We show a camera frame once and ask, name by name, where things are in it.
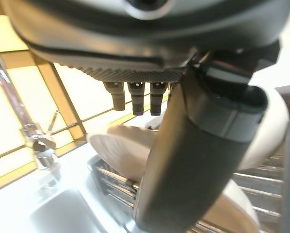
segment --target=window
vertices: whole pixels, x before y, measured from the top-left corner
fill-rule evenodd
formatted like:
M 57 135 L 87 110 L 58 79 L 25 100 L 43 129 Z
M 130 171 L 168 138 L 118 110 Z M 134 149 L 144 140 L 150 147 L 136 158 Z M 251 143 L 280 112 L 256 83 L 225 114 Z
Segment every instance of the window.
M 61 112 L 53 128 L 58 156 L 61 151 L 71 150 L 78 140 L 84 140 L 87 132 L 134 117 L 127 84 L 126 109 L 114 111 L 112 97 L 102 82 L 75 68 L 53 65 L 32 56 L 7 16 L 0 16 L 0 55 L 29 115 L 44 132 L 54 112 Z M 150 104 L 149 92 L 146 83 L 146 110 Z M 25 147 L 21 127 L 0 86 L 0 187 L 36 168 L 32 150 Z

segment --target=metal dish rack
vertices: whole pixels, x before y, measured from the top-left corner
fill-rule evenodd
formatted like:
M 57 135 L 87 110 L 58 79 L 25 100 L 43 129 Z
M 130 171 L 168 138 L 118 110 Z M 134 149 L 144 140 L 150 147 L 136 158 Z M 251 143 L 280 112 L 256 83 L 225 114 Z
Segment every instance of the metal dish rack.
M 290 169 L 286 172 L 285 147 L 290 148 L 287 141 L 273 156 L 266 159 L 262 164 L 248 170 L 234 173 L 233 180 L 250 199 L 260 221 L 261 233 L 290 233 L 290 224 L 282 224 L 286 221 L 282 217 L 282 210 L 289 216 L 290 200 L 284 200 L 283 196 L 290 196 L 290 187 L 284 180 L 290 177 Z M 287 154 L 290 164 L 290 150 Z M 136 193 L 139 188 L 122 177 L 107 163 L 98 160 L 94 163 L 88 162 L 90 169 L 98 179 L 101 192 L 120 202 L 126 208 L 133 209 Z M 231 233 L 220 226 L 214 226 L 204 220 L 198 221 L 188 233 Z

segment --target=chrome faucet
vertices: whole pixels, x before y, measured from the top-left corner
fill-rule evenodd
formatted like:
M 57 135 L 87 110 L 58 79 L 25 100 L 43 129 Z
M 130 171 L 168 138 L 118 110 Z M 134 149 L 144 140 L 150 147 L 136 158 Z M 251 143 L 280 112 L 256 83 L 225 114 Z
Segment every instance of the chrome faucet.
M 27 109 L 25 108 L 15 86 L 13 85 L 5 65 L 0 57 L 0 86 L 10 102 L 17 118 L 19 119 L 26 146 L 33 150 L 33 157 L 38 169 L 57 170 L 58 157 L 55 155 L 56 143 L 51 137 L 52 128 L 57 117 L 58 111 L 55 112 L 49 125 L 48 132 L 44 133 L 38 123 L 34 123 Z

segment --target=white plate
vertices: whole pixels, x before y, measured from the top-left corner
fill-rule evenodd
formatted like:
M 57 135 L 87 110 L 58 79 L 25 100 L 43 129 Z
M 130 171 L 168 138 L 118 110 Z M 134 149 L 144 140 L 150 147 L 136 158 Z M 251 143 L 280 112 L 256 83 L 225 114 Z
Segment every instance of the white plate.
M 259 220 L 239 186 L 230 180 L 204 220 L 234 233 L 258 233 Z
M 238 170 L 249 169 L 272 155 L 283 143 L 290 119 L 283 98 L 273 87 L 259 86 L 267 94 L 268 107 Z
M 148 129 L 114 126 L 90 134 L 87 140 L 112 168 L 140 182 L 155 135 Z M 259 229 L 251 202 L 232 180 L 204 219 L 234 233 L 258 233 Z
M 141 181 L 157 132 L 134 126 L 114 126 L 89 134 L 98 155 L 126 178 Z

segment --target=window pane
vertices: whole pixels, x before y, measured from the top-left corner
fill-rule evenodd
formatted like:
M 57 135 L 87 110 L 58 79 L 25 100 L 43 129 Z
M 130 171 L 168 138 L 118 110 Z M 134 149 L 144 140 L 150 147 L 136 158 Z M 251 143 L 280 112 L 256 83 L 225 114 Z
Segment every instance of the window pane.
M 27 49 L 13 30 L 8 17 L 0 16 L 0 52 Z
M 56 148 L 60 148 L 72 141 L 73 138 L 68 130 L 64 130 L 60 133 L 54 134 L 53 136 L 54 141 L 56 142 Z
M 0 176 L 33 161 L 32 150 L 22 148 L 0 158 Z
M 82 120 L 113 108 L 113 100 L 101 81 L 75 68 L 55 64 L 62 82 Z M 145 94 L 149 93 L 146 83 Z M 125 83 L 126 102 L 131 101 L 128 85 Z
M 47 131 L 57 106 L 36 66 L 9 69 L 8 73 L 32 120 Z M 58 114 L 53 131 L 66 127 L 62 116 Z
M 0 87 L 0 154 L 24 144 L 20 122 Z
M 144 97 L 144 106 L 149 105 L 149 104 L 150 104 L 150 96 L 148 95 Z M 85 121 L 83 123 L 83 126 L 85 127 L 86 131 L 90 133 L 130 113 L 132 113 L 132 103 L 126 104 L 126 109 L 124 111 L 111 110 L 105 114 L 102 114 L 93 119 Z

